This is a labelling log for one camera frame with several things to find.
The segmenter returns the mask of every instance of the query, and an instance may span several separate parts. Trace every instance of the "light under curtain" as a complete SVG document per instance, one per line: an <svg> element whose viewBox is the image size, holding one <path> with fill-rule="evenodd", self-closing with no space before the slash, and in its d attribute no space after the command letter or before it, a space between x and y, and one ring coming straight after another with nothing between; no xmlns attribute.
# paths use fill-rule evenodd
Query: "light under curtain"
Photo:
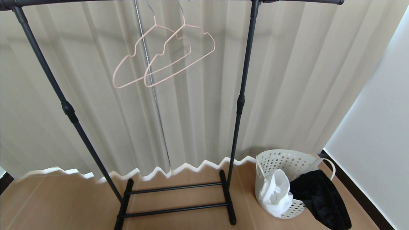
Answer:
<svg viewBox="0 0 409 230"><path fill-rule="evenodd" d="M187 162L218 164L230 155L250 1L181 1L188 24L212 34L216 50L155 87L123 89L112 73L140 37L134 1L25 7L55 78L108 171L147 175ZM177 1L151 1L158 24L182 23ZM238 160L266 149L318 153L329 140L380 60L409 1L348 0L342 6L304 2L261 5L250 61ZM153 25L138 1L146 31ZM149 56L170 34L146 37ZM183 29L192 53L155 81L208 53L212 41ZM152 71L188 52L172 41ZM59 166L93 172L97 166L54 95L13 12L0 14L0 164L13 177ZM143 46L118 72L124 83L143 76ZM163 124L163 134L159 115Z"/></svg>

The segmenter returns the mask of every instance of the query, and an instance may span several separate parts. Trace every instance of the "white cloth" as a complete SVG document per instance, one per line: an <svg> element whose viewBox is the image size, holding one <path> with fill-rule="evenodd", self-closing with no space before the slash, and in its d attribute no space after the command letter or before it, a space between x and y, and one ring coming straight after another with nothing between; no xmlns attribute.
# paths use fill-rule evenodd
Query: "white cloth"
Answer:
<svg viewBox="0 0 409 230"><path fill-rule="evenodd" d="M292 204L293 195L289 194L290 182L281 169L266 174L259 199L262 207L275 217L280 217Z"/></svg>

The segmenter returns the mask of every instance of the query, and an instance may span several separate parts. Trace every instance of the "clothes hanger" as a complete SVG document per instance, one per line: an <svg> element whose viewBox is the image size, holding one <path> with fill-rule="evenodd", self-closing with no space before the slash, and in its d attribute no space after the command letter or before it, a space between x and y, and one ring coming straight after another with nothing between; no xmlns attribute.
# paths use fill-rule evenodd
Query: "clothes hanger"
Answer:
<svg viewBox="0 0 409 230"><path fill-rule="evenodd" d="M152 9L151 5L149 4L149 0L146 0L146 2L148 3L148 6L149 6L149 8L150 8L151 11L152 11L153 20L154 20L155 24L154 24L148 31L146 31L146 32L143 34L143 36L141 36L141 37L138 39L138 41L135 43L135 48L134 48L134 53L133 53L133 55L126 55L126 56L122 59L122 61L118 64L117 68L115 69L114 74L112 75L112 85L113 85L115 88L117 88L117 89L123 88L123 87L125 87L125 86L130 85L130 84L133 84L133 83L135 83L135 82L141 80L142 78L146 77L146 73L145 73L145 76L144 76L144 77L140 77L140 78L138 78L138 79L136 79L136 80L134 80L134 81L131 81L131 82L129 82L129 83L126 83L126 84L124 84L124 85L122 85L122 86L117 86L117 85L115 84L115 77L116 77L117 72L118 72L119 68L121 67L122 63L124 63L124 61L125 61L128 57L135 57L135 55L136 55L136 46L138 46L139 42L142 41L142 39L143 39L147 34L149 34L154 28L159 27L159 28L163 28L163 29L169 30L170 32L173 32L174 34L172 35L172 37L174 37L174 36L176 35L176 34L175 34L175 31L173 31L173 30L171 30L171 29L169 29L169 28L167 28L167 27L158 25L158 24L156 23L155 13L153 12L153 9ZM173 63L171 63L171 64L168 65L168 66L171 66L171 65L175 64L176 62L182 60L183 58L185 58L187 55L189 55L189 54L192 52L192 46L190 45L190 42L189 42L188 40L186 40L184 37L180 37L180 38L179 38L177 35L176 35L176 38L177 38L178 40L183 39L183 40L185 40L185 41L189 44L189 52L188 52L187 54L185 54L183 57L181 57L180 59L174 61Z"/></svg>
<svg viewBox="0 0 409 230"><path fill-rule="evenodd" d="M154 87L155 85L157 85L157 84L159 84L159 83L161 83L161 82L164 82L164 81L168 80L169 78L175 76L176 74L182 72L183 70L189 68L189 67L192 66L193 64L195 64L195 63L197 63L198 61L202 60L203 58L205 58L207 55L211 54L211 53L216 49L216 42L214 41L214 38L212 37L211 34L209 34L208 32L205 33L201 27L198 27L198 26L195 26L195 25L186 24L186 20L185 20L185 17L184 17L183 8L182 8L182 6L180 5L180 0L178 0L178 3L179 3L180 9L182 10L183 24L182 24L182 26L181 26L178 30L176 30L176 31L172 34L172 36L170 36L170 37L168 38L168 40L166 40L165 44L163 45L163 52L162 52L161 54L155 55L155 56L153 57L153 59L151 60L151 62L149 63L148 67L146 68L145 76L144 76L144 83L145 83L145 86L146 86L146 87ZM213 40L213 44L214 44L213 50L210 51L209 53L207 53L206 55L204 55L203 57L199 58L199 59L196 60L195 62L191 63L190 65L186 66L185 68L183 68L183 69L177 71L176 73L172 74L171 76L168 76L168 77L166 77L165 79L160 80L160 81L158 81L158 82L156 82L156 83L154 83L154 84L152 84L152 85L148 85L148 84L146 83L146 77L147 77L147 76L150 76L150 75L152 75L152 74L154 74L154 73L157 73L158 71L161 71L161 70L163 70L163 69L165 69L165 68L167 68L167 67L169 67L169 66L171 66L171 65L173 65L173 64L175 63L175 62L174 62L174 63L172 63L172 64L170 64L170 65L167 65L167 66L165 66L165 67L163 67L163 68L160 68L160 69L158 69L158 70L156 70L156 71L151 72L150 74L148 74L149 68L150 68L151 65L155 62L155 59L156 59L158 56L163 56L163 54L165 53L166 44L167 44L174 36L177 37L177 34L179 33L179 31L181 31L181 30L182 30L183 28L185 28L185 27L192 27L192 28L200 29L200 30L202 31L202 35L208 34L208 35L210 36L210 38Z"/></svg>

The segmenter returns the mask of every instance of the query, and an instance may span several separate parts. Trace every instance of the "brown tile floor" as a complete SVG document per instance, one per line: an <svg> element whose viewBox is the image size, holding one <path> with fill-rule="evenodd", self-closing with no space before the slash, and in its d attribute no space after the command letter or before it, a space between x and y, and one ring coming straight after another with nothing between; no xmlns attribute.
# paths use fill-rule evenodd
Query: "brown tile floor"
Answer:
<svg viewBox="0 0 409 230"><path fill-rule="evenodd" d="M227 171L228 163L221 168ZM325 164L321 169L329 173ZM326 229L306 210L291 220L280 220L264 212L254 195L255 165L245 162L235 166L231 181L231 198L237 224L231 226L225 207L160 214L127 219L123 229ZM133 176L133 189L148 189L192 183L219 181L218 169L205 166L199 173L185 169L166 178L157 173L146 181ZM126 181L113 178L121 191ZM348 208L352 229L378 229L348 190L334 179ZM221 186L182 189L131 196L128 212L150 211L208 203L224 202ZM104 230L113 229L119 203L107 183L85 179L79 174L30 176L15 180L0 196L1 230Z"/></svg>

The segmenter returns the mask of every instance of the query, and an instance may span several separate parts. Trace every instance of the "rack upright pole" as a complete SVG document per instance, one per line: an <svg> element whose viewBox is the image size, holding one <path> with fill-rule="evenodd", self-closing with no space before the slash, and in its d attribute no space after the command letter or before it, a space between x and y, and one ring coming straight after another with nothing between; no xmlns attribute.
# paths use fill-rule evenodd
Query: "rack upright pole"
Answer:
<svg viewBox="0 0 409 230"><path fill-rule="evenodd" d="M250 26L247 36L246 54L244 56L243 75L241 77L240 94L237 99L237 111L236 111L236 124L234 126L233 146L231 147L229 175L227 176L227 189L230 188L231 174L233 172L234 156L236 154L236 145L238 138L238 129L240 126L241 114L244 107L244 91L246 89L247 73L249 72L250 55L252 52L254 29L256 28L256 18L258 13L258 6L261 4L261 0L252 0L252 9L250 13Z"/></svg>
<svg viewBox="0 0 409 230"><path fill-rule="evenodd" d="M13 7L12 10L16 14L18 22L21 24L23 27L24 33L30 42L31 47L33 48L33 51L35 55L37 56L38 61L40 62L41 67L44 70L45 75L48 78L48 81L50 81L51 86L53 87L55 93L58 96L58 99L61 101L61 105L63 107L64 113L68 116L72 124L74 125L75 129L77 130L78 134L81 136L82 141L84 142L85 146L87 147L88 151L91 153L92 158L94 159L95 163L99 167L99 170L101 170L103 176L105 177L106 181L114 191L115 195L117 196L118 200L120 203L122 203L122 196L120 195L117 187L115 187L112 179L109 177L108 172L106 171L103 163L99 159L98 154L96 153L94 147L92 146L90 140L87 137L87 134L83 130L81 124L78 121L78 118L75 115L74 108L72 105L65 99L65 96L63 92L60 89L60 86L57 83L57 80L55 80L54 75L51 72L50 67L47 64L46 59L44 58L43 53L41 52L41 49L36 41L36 38L34 37L33 32L31 31L30 26L28 25L28 20L24 14L24 11L21 7Z"/></svg>

